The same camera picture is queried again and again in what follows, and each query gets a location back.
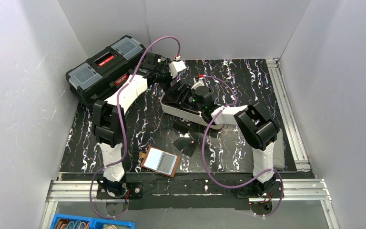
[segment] white panel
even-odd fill
[[[86,59],[54,0],[0,0],[0,228],[38,228],[77,100],[65,73]]]
[[[93,56],[130,35],[150,44],[145,0],[58,0],[83,49]]]
[[[280,57],[310,0],[147,0],[151,41],[182,43],[182,59]],[[153,52],[174,57],[175,41]]]
[[[313,0],[280,66],[340,228],[366,228],[366,0]]]

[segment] toolbox lid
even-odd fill
[[[75,89],[78,89],[78,86],[81,86],[83,90],[92,86],[102,78],[102,76],[95,72],[88,63],[81,64],[68,75],[70,76],[69,83],[72,84]]]
[[[124,37],[123,39],[112,45],[111,48],[123,55],[125,59],[130,60],[132,57],[134,57],[136,54],[139,54],[143,50],[140,45],[141,44],[134,38]]]

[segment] blue bin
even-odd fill
[[[121,222],[110,219],[95,219],[93,218],[93,224],[91,229],[102,229],[104,224],[110,224],[115,226],[123,226],[123,228],[134,229],[134,223]]]
[[[73,215],[65,215],[65,214],[55,214],[54,218],[51,222],[50,229],[55,229],[55,224],[57,224],[59,219],[69,219],[74,222],[80,220],[81,222],[89,223],[89,229],[102,229],[105,224],[115,225],[115,226],[123,226],[125,228],[134,229],[134,223],[129,222],[121,222],[109,219],[96,219],[90,217],[82,217],[82,216],[73,216]]]

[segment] table surface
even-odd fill
[[[195,75],[213,75],[223,79],[234,90],[239,99],[237,106],[259,101],[284,132],[286,168],[283,171],[296,171],[265,60],[192,60],[185,63],[187,70],[179,75],[184,83],[193,84],[192,78]],[[227,89],[219,82],[214,80],[206,82],[217,103],[226,104],[233,101]],[[131,105],[126,114],[129,155],[123,161],[124,169],[127,172],[149,172],[141,167],[142,159],[139,157],[139,152],[145,152],[149,146],[154,146],[182,157],[176,173],[205,172],[201,157],[203,133],[189,131],[195,141],[196,149],[192,157],[183,155],[173,145],[181,134],[172,128],[174,121],[181,119],[162,111],[160,105],[162,91],[159,87],[152,85],[144,94]],[[193,123],[188,124],[192,127],[199,126]],[[211,172],[252,173],[252,150],[238,126],[224,125],[222,129],[214,131],[208,137],[208,144],[210,145],[206,146],[205,158]],[[94,173],[103,166],[101,149],[92,134],[92,113],[79,103],[60,172]]]

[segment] white connector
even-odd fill
[[[192,89],[196,89],[197,87],[200,87],[200,86],[205,86],[203,78],[199,78],[198,81],[196,81],[195,78],[193,80],[194,80],[194,85],[192,86]]]
[[[169,72],[171,73],[173,78],[176,78],[176,76],[186,70],[186,64],[184,64],[183,61],[172,61],[169,64]]]
[[[221,109],[224,109],[222,111],[222,113],[214,120],[215,124],[231,124],[231,125],[237,125],[238,123],[235,120],[234,115],[236,113],[238,113],[239,111],[243,111],[244,109],[246,109],[247,106],[234,106],[234,107],[226,107],[224,108],[223,106],[218,107],[217,109],[215,109],[213,111],[213,113],[211,114],[211,117],[215,117],[217,115],[218,112],[220,112]]]

